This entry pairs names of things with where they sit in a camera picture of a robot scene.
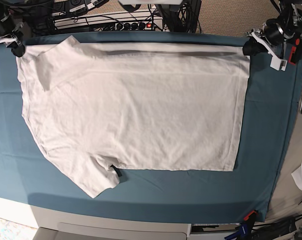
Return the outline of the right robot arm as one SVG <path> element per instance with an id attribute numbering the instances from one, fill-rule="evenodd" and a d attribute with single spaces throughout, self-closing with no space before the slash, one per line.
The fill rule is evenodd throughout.
<path id="1" fill-rule="evenodd" d="M 9 7 L 0 2 L 0 44 L 11 49 L 12 54 L 18 58 L 24 55 L 26 49 L 23 44 L 22 27 L 22 22 L 14 22 Z"/>

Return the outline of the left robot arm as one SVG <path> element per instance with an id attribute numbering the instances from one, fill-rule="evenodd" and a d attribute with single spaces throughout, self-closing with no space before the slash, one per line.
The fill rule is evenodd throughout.
<path id="1" fill-rule="evenodd" d="M 271 4 L 278 17 L 247 32 L 242 52 L 245 56 L 268 53 L 270 67 L 285 71 L 288 63 L 296 65 L 302 57 L 302 0 L 272 0 Z"/>

